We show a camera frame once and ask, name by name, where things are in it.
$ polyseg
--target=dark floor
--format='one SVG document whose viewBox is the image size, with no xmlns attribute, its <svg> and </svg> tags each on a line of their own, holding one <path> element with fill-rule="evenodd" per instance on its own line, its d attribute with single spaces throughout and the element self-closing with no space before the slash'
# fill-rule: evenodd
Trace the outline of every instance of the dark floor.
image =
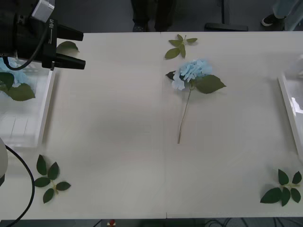
<svg viewBox="0 0 303 227">
<path fill-rule="evenodd" d="M 221 0 L 177 0 L 171 32 L 204 31 L 205 23 L 221 22 Z M 281 31 L 283 26 L 263 27 L 262 18 L 272 14 L 275 0 L 225 0 L 225 14 L 232 25 L 246 25 L 249 31 Z M 156 1 L 150 0 L 150 29 L 153 29 Z M 132 32 L 130 0 L 57 0 L 53 16 L 59 23 L 84 33 Z M 300 25 L 296 30 L 303 30 Z"/>
<path fill-rule="evenodd" d="M 15 227 L 108 227 L 109 220 L 95 226 L 98 220 L 24 220 Z M 2 221 L 5 227 L 9 221 Z M 303 218 L 219 218 L 211 219 L 156 219 L 116 220 L 116 227 L 302 227 Z"/>
</svg>

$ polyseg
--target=green leaf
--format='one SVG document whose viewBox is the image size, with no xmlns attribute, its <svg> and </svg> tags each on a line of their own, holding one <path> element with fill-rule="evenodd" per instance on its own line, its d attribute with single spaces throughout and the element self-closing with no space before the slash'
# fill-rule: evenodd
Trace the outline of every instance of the green leaf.
<svg viewBox="0 0 303 227">
<path fill-rule="evenodd" d="M 279 183 L 280 185 L 287 184 L 289 182 L 288 176 L 281 169 L 278 171 Z"/>
<path fill-rule="evenodd" d="M 71 41 L 65 41 L 65 42 L 59 44 L 57 47 L 57 53 L 64 54 L 64 52 L 68 51 L 68 50 L 76 50 L 79 52 L 79 49 L 76 46 L 76 44 Z"/>
<path fill-rule="evenodd" d="M 180 53 L 181 53 L 182 58 L 185 58 L 186 52 L 185 52 L 185 46 L 184 46 L 184 44 L 182 44 L 182 45 L 179 47 L 179 49 L 180 49 Z"/>
<path fill-rule="evenodd" d="M 198 39 L 197 38 L 191 38 L 191 39 L 187 39 L 186 41 L 188 43 L 194 43 L 195 41 L 197 41 Z"/>
<path fill-rule="evenodd" d="M 175 47 L 179 47 L 182 44 L 182 41 L 180 40 L 169 40 L 169 42 Z"/>
<path fill-rule="evenodd" d="M 46 175 L 47 174 L 46 162 L 45 162 L 42 155 L 39 155 L 39 158 L 38 158 L 38 161 L 37 161 L 37 171 L 41 175 Z"/>
<path fill-rule="evenodd" d="M 195 87 L 204 94 L 210 94 L 226 86 L 218 77 L 207 75 L 201 79 L 196 79 Z"/>
<path fill-rule="evenodd" d="M 281 199 L 281 189 L 280 188 L 273 188 L 270 189 L 261 199 L 261 203 L 275 203 L 279 202 Z"/>
<path fill-rule="evenodd" d="M 58 164 L 55 162 L 48 170 L 47 176 L 49 179 L 51 180 L 55 180 L 57 179 L 59 174 L 59 166 Z"/>
<path fill-rule="evenodd" d="M 180 35 L 178 34 L 177 37 L 178 37 L 179 40 L 183 41 L 183 37 L 182 37 L 182 36 L 180 36 Z"/>
<path fill-rule="evenodd" d="M 288 190 L 288 188 L 284 187 L 281 195 L 282 207 L 288 203 L 289 199 L 290 199 L 290 191 Z"/>
<path fill-rule="evenodd" d="M 60 182 L 60 183 L 57 184 L 56 189 L 58 191 L 65 191 L 65 190 L 69 189 L 70 186 L 71 185 L 69 183 L 63 181 L 63 182 Z"/>
<path fill-rule="evenodd" d="M 173 58 L 177 57 L 179 54 L 180 54 L 179 48 L 170 49 L 169 51 L 167 51 L 165 58 L 173 59 Z"/>
<path fill-rule="evenodd" d="M 292 194 L 292 198 L 295 202 L 299 203 L 301 200 L 301 194 L 299 193 L 298 190 L 296 190 L 295 188 L 292 188 L 290 190 L 290 193 Z"/>
<path fill-rule="evenodd" d="M 169 79 L 173 80 L 173 77 L 174 77 L 174 75 L 175 75 L 174 72 L 175 72 L 175 71 L 169 72 L 168 74 L 166 74 L 166 76 L 167 76 Z"/>
<path fill-rule="evenodd" d="M 19 87 L 11 87 L 9 90 L 6 87 L 0 87 L 0 90 L 15 101 L 26 101 L 35 98 L 34 92 L 27 84 L 21 84 Z"/>
<path fill-rule="evenodd" d="M 294 177 L 293 177 L 293 183 L 297 184 L 300 183 L 302 180 L 302 175 L 301 173 L 298 171 L 295 173 Z"/>
<path fill-rule="evenodd" d="M 9 72 L 0 72 L 0 82 L 5 84 L 6 88 L 9 90 L 14 83 L 14 75 Z"/>
<path fill-rule="evenodd" d="M 43 203 L 49 202 L 53 198 L 54 192 L 54 189 L 48 189 L 43 196 Z"/>
<path fill-rule="evenodd" d="M 48 179 L 47 177 L 40 177 L 35 180 L 35 186 L 38 188 L 43 188 L 43 187 L 47 186 L 50 182 L 51 182 L 51 180 Z"/>
</svg>

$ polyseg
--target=shoe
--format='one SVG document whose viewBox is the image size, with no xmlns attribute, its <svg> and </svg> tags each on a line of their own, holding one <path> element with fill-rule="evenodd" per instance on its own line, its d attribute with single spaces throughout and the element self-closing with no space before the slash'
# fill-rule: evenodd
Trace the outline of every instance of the shoe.
<svg viewBox="0 0 303 227">
<path fill-rule="evenodd" d="M 133 32 L 148 32 L 148 26 L 146 25 L 139 25 L 135 24 L 133 27 Z"/>
<path fill-rule="evenodd" d="M 273 24 L 279 21 L 278 18 L 275 17 L 274 14 L 269 15 L 261 21 L 261 24 L 265 27 L 272 26 Z"/>
</svg>

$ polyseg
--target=red object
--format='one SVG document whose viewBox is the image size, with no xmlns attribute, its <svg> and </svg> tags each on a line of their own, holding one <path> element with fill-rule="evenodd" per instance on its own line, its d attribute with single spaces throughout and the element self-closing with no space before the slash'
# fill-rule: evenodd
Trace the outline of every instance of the red object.
<svg viewBox="0 0 303 227">
<path fill-rule="evenodd" d="M 111 220 L 109 221 L 110 226 L 113 226 L 114 223 L 115 223 L 115 220 L 113 220 L 113 219 L 111 219 Z"/>
</svg>

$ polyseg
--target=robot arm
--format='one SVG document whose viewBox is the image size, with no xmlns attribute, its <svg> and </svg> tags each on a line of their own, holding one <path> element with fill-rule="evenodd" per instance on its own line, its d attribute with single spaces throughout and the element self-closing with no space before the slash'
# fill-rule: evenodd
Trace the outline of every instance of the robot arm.
<svg viewBox="0 0 303 227">
<path fill-rule="evenodd" d="M 83 33 L 61 26 L 50 18 L 54 0 L 0 0 L 0 57 L 11 70 L 25 68 L 31 61 L 43 68 L 85 68 L 85 61 L 57 54 L 57 38 L 83 40 Z M 7 57 L 27 60 L 12 68 Z"/>
</svg>

